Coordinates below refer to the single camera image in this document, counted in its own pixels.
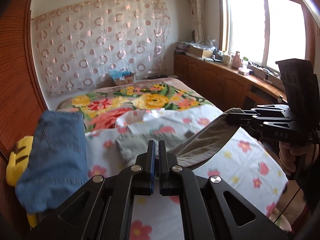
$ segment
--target window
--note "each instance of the window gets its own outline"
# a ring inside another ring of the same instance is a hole
[[[276,61],[306,55],[302,7],[291,0],[228,0],[228,52],[279,71]]]

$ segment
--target wooden wardrobe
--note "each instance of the wooden wardrobe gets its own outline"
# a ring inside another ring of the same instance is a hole
[[[5,170],[14,143],[33,135],[46,109],[33,65],[30,42],[31,0],[12,0],[0,17],[0,211],[25,238],[29,230],[26,211]]]

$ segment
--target person's arm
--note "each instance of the person's arm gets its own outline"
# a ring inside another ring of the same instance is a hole
[[[280,142],[279,147],[280,166],[288,175],[290,175],[291,172],[295,172],[296,170],[296,167],[294,165],[295,157],[298,155],[306,154],[306,165],[304,168],[304,173],[297,180],[297,184],[302,188],[308,207],[313,213],[318,202],[320,201],[320,159],[318,159],[319,145],[316,145],[315,156],[313,156],[314,145],[312,144],[306,145],[304,147],[291,147],[288,143]],[[309,169],[310,176],[305,181]]]

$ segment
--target white sheet with pink flowers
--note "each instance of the white sheet with pink flowers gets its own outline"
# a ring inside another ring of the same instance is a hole
[[[120,126],[117,129],[86,133],[89,178],[96,174],[114,176],[124,168],[115,145],[120,133],[197,132],[221,113],[211,105],[168,114],[129,112],[118,121]],[[285,174],[273,158],[241,128],[214,157],[195,169],[194,173],[205,178],[220,175],[267,216],[274,209],[287,183]],[[130,239],[184,239],[179,198],[161,196],[157,180],[153,195],[135,197]]]

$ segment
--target window pane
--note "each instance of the window pane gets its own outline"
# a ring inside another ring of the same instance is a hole
[[[229,0],[232,17],[231,52],[262,62],[265,12],[263,0]]]
[[[267,66],[279,70],[276,61],[305,59],[306,31],[301,5],[290,0],[268,0],[270,43]]]

